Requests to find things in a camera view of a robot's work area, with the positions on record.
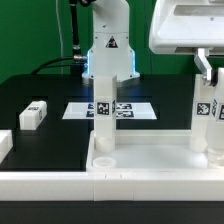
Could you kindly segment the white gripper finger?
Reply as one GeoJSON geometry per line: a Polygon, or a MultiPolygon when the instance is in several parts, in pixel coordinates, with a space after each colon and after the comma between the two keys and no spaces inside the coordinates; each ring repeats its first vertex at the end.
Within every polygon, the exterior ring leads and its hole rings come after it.
{"type": "Polygon", "coordinates": [[[197,48],[194,54],[194,63],[202,74],[203,83],[206,86],[212,84],[212,67],[208,61],[209,50],[207,48],[197,48]]]}

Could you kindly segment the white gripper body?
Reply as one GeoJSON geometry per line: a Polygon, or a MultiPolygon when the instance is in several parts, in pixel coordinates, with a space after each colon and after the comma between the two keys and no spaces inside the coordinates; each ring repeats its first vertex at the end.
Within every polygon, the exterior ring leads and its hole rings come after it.
{"type": "Polygon", "coordinates": [[[157,0],[149,35],[155,54],[224,55],[224,0],[157,0]]]}

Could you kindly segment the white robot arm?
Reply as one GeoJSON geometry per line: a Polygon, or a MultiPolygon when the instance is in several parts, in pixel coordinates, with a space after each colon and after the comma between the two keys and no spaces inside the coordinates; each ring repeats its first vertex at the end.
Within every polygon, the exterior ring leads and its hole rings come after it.
{"type": "MultiPolygon", "coordinates": [[[[81,0],[93,7],[93,45],[86,78],[115,75],[137,78],[135,52],[129,42],[127,0],[81,0]]],[[[214,83],[210,56],[224,55],[224,0],[156,0],[149,48],[155,54],[192,55],[206,85],[214,83]]]]}

